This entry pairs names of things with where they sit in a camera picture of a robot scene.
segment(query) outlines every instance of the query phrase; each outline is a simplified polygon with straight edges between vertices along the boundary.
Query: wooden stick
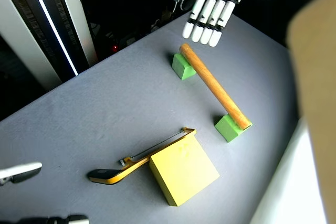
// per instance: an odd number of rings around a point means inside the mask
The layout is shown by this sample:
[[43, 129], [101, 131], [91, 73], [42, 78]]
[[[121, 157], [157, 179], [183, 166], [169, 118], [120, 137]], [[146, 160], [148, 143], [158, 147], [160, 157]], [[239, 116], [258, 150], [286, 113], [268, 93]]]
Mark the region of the wooden stick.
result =
[[238, 106], [226, 93], [226, 91], [211, 74], [211, 72], [206, 68], [193, 49], [188, 44], [182, 44], [180, 47], [180, 52], [189, 62], [189, 64], [195, 69], [204, 83], [209, 87], [209, 89], [223, 105], [232, 119], [238, 124], [238, 126], [243, 130], [251, 126], [250, 121], [243, 115]]

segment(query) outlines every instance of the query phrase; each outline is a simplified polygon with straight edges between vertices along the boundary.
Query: saw handle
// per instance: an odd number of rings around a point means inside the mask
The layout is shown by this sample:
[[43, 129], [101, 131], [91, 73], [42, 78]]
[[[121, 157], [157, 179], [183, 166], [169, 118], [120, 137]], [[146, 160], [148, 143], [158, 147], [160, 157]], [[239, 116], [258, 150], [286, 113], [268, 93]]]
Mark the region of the saw handle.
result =
[[251, 122], [244, 116], [242, 111], [226, 93], [226, 91], [211, 74], [211, 72], [206, 68], [193, 49], [187, 43], [185, 43], [181, 45], [180, 52], [189, 62], [189, 64], [195, 69], [200, 78], [208, 86], [208, 88], [222, 104], [232, 119], [238, 124], [238, 126], [242, 130], [251, 126]]

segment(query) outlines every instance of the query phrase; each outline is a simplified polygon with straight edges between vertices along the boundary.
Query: green cube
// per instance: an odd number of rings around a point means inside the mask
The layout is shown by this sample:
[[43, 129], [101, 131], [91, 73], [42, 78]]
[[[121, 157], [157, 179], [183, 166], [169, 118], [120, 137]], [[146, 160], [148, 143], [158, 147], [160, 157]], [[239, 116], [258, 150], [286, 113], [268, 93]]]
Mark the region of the green cube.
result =
[[185, 80], [196, 74], [195, 69], [186, 61], [182, 54], [174, 55], [172, 67], [181, 80]]
[[223, 116], [222, 119], [220, 119], [220, 121], [215, 125], [215, 128], [228, 143], [247, 130], [242, 130], [229, 114]]

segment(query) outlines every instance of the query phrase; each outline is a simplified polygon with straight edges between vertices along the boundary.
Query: table surface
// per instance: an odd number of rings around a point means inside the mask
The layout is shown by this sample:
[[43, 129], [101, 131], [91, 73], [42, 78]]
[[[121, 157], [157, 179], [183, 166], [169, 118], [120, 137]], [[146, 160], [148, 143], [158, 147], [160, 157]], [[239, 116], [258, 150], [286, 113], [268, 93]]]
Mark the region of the table surface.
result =
[[[69, 80], [0, 122], [0, 168], [39, 161], [41, 172], [0, 188], [0, 219], [85, 214], [90, 223], [248, 223], [297, 124], [288, 51], [233, 16], [215, 48], [182, 38], [187, 15]], [[227, 143], [214, 127], [223, 107], [174, 53], [189, 42], [253, 126]], [[86, 173], [118, 168], [188, 126], [221, 175], [170, 207], [147, 165], [122, 182]]]

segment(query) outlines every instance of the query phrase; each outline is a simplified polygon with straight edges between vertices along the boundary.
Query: yellow block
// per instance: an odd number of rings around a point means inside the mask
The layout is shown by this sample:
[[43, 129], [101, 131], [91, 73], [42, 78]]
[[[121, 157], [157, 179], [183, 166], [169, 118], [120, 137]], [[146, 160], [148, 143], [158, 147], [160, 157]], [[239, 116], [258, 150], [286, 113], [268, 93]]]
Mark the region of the yellow block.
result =
[[149, 166], [169, 205], [180, 206], [219, 177], [194, 135], [151, 156]]

